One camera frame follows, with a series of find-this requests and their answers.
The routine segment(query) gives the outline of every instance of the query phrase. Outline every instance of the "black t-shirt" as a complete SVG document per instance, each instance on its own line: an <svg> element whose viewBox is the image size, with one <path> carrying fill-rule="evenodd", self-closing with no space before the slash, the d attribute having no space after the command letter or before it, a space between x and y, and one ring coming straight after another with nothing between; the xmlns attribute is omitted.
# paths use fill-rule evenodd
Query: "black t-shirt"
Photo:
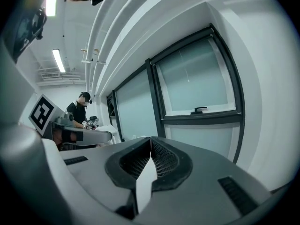
<svg viewBox="0 0 300 225"><path fill-rule="evenodd" d="M67 107L67 112L68 113L72 113L74 116L74 120L78 123L82 123L83 121L85 121L85 107L82 106L80 103L77 103L77 107L75 106L74 103L71 103L68 107Z"/></svg>

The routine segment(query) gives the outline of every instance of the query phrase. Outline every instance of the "black cap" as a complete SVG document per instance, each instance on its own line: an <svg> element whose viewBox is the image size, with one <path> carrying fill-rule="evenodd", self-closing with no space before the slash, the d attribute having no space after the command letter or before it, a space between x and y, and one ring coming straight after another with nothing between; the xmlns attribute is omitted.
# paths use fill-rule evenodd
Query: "black cap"
<svg viewBox="0 0 300 225"><path fill-rule="evenodd" d="M82 92L78 98L80 98L81 96L83 96L85 98L86 102L89 102L90 100L90 94L88 92Z"/></svg>

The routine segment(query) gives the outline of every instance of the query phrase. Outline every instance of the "ceiling light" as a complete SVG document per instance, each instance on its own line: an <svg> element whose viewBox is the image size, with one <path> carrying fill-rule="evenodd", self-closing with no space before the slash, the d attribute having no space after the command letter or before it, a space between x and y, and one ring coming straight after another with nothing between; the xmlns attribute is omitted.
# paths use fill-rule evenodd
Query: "ceiling light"
<svg viewBox="0 0 300 225"><path fill-rule="evenodd" d="M66 71L65 71L64 65L62 64L61 57L60 57L60 50L53 49L52 53L55 58L56 64L57 64L58 68L60 69L60 72L65 73Z"/></svg>
<svg viewBox="0 0 300 225"><path fill-rule="evenodd" d="M55 16L56 14L56 0L46 0L46 15Z"/></svg>

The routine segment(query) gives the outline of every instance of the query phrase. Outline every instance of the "window handle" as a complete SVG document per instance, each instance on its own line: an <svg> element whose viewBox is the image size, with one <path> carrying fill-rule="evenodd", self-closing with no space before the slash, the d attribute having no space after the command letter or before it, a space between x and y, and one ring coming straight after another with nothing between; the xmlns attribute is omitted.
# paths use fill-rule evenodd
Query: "window handle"
<svg viewBox="0 0 300 225"><path fill-rule="evenodd" d="M206 108L207 109L207 107L196 107L195 111L191 112L191 114L201 114L201 113L203 113L201 110L200 111L198 110L198 109L201 109L201 108Z"/></svg>

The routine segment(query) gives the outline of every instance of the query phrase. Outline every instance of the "black window frame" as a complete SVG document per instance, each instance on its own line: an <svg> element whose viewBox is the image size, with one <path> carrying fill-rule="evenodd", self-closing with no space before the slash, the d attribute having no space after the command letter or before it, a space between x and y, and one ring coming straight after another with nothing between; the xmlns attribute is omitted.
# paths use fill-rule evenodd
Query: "black window frame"
<svg viewBox="0 0 300 225"><path fill-rule="evenodd" d="M222 111L222 112L211 112L211 113L200 113L200 114L189 114L189 115L177 115L177 116L166 116L164 99L162 96L161 86L159 83L158 72L156 64L160 62L165 57L173 54L174 52L182 49L185 46L188 46L194 42L200 40L212 38L216 43L218 49L220 50L222 57L225 61L231 82L235 98L235 110ZM114 109L117 120L117 126L119 130L119 135L121 141L125 141L122 136L122 131L120 128L120 121L117 109L117 97L116 91L123 87L126 83L140 74L142 71L147 70L148 82L150 87L153 111L155 116L155 122L157 127L157 134L160 137L165 136L165 125L212 125L212 124L230 124L230 123L239 123L240 124L240 134L238 140L238 146L236 153L233 159L233 163L237 163L243 136L245 129L245 101L243 95L242 83L240 76L230 53L228 46L226 45L223 38L220 36L219 32L213 26L209 24L208 27L195 32L178 42L170 45L153 58L148 58L145 63L140 66L136 71L134 71L128 78L126 78L115 90L112 91L112 98L114 100Z"/></svg>

